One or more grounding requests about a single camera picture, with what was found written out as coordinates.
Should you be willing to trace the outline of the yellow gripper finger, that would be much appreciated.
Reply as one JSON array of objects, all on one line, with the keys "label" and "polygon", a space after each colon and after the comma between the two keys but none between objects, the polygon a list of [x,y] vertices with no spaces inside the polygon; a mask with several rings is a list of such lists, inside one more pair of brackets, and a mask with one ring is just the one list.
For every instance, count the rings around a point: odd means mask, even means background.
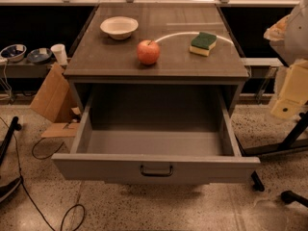
[{"label": "yellow gripper finger", "polygon": [[275,77],[270,114],[289,119],[308,101],[308,61],[297,60],[289,67],[281,66]]}]

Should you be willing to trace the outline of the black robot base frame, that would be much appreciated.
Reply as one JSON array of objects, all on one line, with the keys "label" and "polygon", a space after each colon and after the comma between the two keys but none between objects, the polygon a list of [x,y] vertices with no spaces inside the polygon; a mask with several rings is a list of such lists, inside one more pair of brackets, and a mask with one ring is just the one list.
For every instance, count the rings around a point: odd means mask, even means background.
[{"label": "black robot base frame", "polygon": [[[280,153],[308,147],[308,139],[299,139],[299,136],[308,128],[308,112],[299,114],[299,121],[288,136],[280,143],[268,144],[259,147],[244,149],[237,139],[238,146],[244,157],[261,156],[271,153]],[[308,199],[292,191],[284,191],[280,199],[285,204],[297,202],[308,207]]]}]

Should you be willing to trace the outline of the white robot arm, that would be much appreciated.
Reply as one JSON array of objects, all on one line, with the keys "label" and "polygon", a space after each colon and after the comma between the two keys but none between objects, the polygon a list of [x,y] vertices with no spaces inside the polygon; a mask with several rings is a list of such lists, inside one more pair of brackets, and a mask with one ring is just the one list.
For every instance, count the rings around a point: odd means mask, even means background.
[{"label": "white robot arm", "polygon": [[269,27],[264,38],[276,46],[281,57],[292,59],[287,68],[277,73],[269,112],[288,119],[308,101],[308,0],[301,0],[290,14]]}]

